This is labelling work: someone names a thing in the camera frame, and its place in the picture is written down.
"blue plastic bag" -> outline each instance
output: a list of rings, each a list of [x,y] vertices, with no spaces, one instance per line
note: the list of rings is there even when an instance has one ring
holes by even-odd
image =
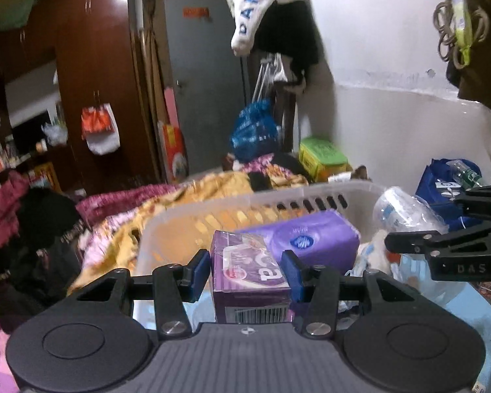
[[[278,151],[278,131],[271,115],[271,101],[257,101],[241,111],[230,141],[232,152],[241,163]]]
[[[462,158],[456,158],[467,164],[473,171],[482,175],[480,168],[471,161]],[[451,168],[446,164],[453,160],[431,160],[431,165],[426,166],[424,174],[420,179],[416,195],[425,199],[430,207],[441,216],[449,226],[449,231],[459,231],[460,229],[469,228],[482,223],[482,220],[471,217],[464,217],[461,209],[442,195],[444,189],[437,189],[436,182],[453,182]]]

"bottle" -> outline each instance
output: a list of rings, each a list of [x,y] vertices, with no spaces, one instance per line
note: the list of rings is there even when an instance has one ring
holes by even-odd
[[[16,145],[14,144],[13,135],[9,135],[6,137],[6,155],[7,160],[9,161],[9,166],[11,168],[16,168],[16,163],[18,160],[18,150]]]
[[[462,185],[464,189],[486,186],[480,174],[461,160],[449,161],[447,165],[451,167],[451,175],[454,181]]]
[[[388,232],[448,232],[448,226],[420,198],[397,186],[387,189],[373,209],[373,220]]]

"purple package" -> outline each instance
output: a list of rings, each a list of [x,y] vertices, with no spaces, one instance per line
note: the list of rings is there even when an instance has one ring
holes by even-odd
[[[278,263],[291,249],[304,264],[331,266],[342,274],[353,268],[360,245],[360,233],[334,210],[241,232],[261,235]]]
[[[261,236],[216,231],[211,260],[218,323],[289,320],[291,289]]]

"wooden wardrobe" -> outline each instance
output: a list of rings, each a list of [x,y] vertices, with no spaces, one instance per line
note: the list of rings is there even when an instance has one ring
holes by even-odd
[[[28,24],[0,32],[7,83],[56,57],[68,146],[88,194],[158,181],[157,149],[140,102],[132,35],[135,0],[41,0]],[[96,156],[82,139],[82,108],[110,103],[120,148]]]

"cardboard box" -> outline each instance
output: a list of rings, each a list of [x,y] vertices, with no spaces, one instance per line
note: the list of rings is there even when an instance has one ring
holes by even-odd
[[[331,142],[315,137],[300,141],[299,160],[316,182],[327,182],[333,174],[352,170],[347,157]]]
[[[166,180],[169,184],[181,183],[189,174],[182,132],[178,127],[159,121],[158,134],[160,135]]]
[[[218,323],[289,321],[291,289],[261,236],[216,231],[211,261]]]

